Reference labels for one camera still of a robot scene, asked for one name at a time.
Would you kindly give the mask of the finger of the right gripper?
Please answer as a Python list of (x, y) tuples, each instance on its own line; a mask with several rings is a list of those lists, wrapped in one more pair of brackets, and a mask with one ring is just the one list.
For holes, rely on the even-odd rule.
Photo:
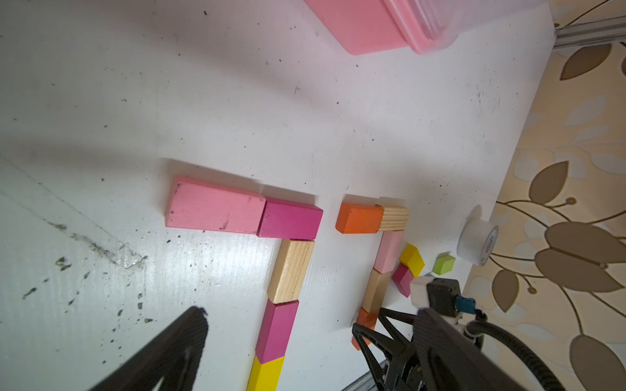
[(426, 390), (417, 346), (392, 320), (413, 326), (416, 314), (381, 308), (378, 320), (387, 334), (361, 324), (352, 326), (352, 335), (365, 357), (376, 390)]

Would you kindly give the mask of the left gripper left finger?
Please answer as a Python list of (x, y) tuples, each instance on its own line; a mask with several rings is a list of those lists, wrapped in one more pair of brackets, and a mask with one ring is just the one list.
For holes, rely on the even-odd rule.
[(94, 390), (191, 390), (209, 325), (204, 309), (192, 306)]

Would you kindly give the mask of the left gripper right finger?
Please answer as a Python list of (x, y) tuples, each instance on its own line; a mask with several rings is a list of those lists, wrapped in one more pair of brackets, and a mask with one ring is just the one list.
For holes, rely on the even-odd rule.
[(420, 390), (523, 390), (472, 340), (431, 309), (417, 311), (412, 385)]

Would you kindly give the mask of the red-orange block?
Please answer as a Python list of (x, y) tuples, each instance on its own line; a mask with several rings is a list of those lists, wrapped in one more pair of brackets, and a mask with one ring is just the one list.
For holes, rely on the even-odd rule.
[[(365, 326), (371, 330), (375, 330), (376, 324), (378, 322), (378, 315), (379, 315), (379, 310), (373, 311), (373, 312), (368, 312), (366, 311), (364, 308), (360, 308), (360, 311), (357, 315), (356, 318), (356, 323), (360, 324), (362, 326)], [(351, 341), (352, 345), (355, 347), (355, 349), (357, 351), (360, 351), (361, 348), (357, 342), (357, 340), (355, 339), (355, 337), (353, 336), (352, 341)], [(365, 339), (365, 343), (366, 345), (371, 345), (371, 341)]]

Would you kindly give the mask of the yellow block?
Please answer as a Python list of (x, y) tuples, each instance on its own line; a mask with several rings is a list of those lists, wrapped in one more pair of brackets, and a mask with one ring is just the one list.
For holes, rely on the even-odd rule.
[(405, 265), (412, 273), (414, 278), (421, 275), (425, 262), (417, 247), (408, 244), (399, 257), (400, 262)]
[(276, 391), (285, 358), (260, 363), (257, 357), (249, 377), (247, 391)]

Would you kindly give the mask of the wooden block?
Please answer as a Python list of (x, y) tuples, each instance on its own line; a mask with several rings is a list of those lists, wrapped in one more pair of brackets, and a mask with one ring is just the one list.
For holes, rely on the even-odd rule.
[(267, 290), (274, 304), (299, 299), (315, 247), (314, 241), (283, 239)]
[(381, 309), (392, 273), (380, 273), (373, 269), (368, 280), (362, 308), (372, 314)]
[(380, 205), (383, 210), (378, 231), (403, 231), (409, 221), (410, 210), (404, 206)]

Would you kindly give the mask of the magenta block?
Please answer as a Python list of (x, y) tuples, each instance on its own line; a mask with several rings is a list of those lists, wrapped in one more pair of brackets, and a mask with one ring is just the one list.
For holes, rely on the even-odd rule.
[(398, 265), (398, 268), (395, 270), (392, 275), (392, 280), (398, 289), (399, 293), (404, 297), (411, 296), (411, 283), (414, 280), (414, 276), (411, 270), (404, 265), (403, 263)]
[(269, 363), (285, 356), (299, 301), (275, 304), (267, 301), (255, 355), (259, 363)]
[(315, 240), (323, 213), (315, 205), (267, 197), (257, 236)]

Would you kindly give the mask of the light pink block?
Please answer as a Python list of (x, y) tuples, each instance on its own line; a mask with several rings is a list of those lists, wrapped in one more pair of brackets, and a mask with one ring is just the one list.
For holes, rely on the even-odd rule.
[(373, 269), (380, 274), (393, 272), (403, 241), (404, 231), (386, 231), (382, 235)]
[(166, 226), (254, 235), (265, 204), (266, 198), (256, 192), (177, 176), (166, 208)]

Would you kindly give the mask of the orange block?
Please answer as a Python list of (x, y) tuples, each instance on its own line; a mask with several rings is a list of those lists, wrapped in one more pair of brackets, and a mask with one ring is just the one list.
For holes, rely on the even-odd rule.
[(377, 205), (342, 203), (335, 228), (344, 235), (376, 234), (384, 209)]

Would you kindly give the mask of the pink plastic toolbox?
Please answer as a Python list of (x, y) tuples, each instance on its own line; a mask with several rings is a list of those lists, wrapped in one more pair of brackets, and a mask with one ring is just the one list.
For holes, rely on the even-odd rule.
[(306, 0), (306, 5), (352, 55), (410, 47), (441, 51), (459, 35), (542, 1), (523, 0)]

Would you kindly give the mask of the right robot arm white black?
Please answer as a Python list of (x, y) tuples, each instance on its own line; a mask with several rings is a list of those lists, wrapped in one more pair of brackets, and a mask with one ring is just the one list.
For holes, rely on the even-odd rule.
[(481, 315), (456, 329), (436, 311), (416, 314), (382, 308), (381, 334), (354, 324), (352, 334), (379, 390), (520, 390), (482, 352), (484, 336), (507, 347), (544, 390), (562, 390), (561, 381), (527, 345)]

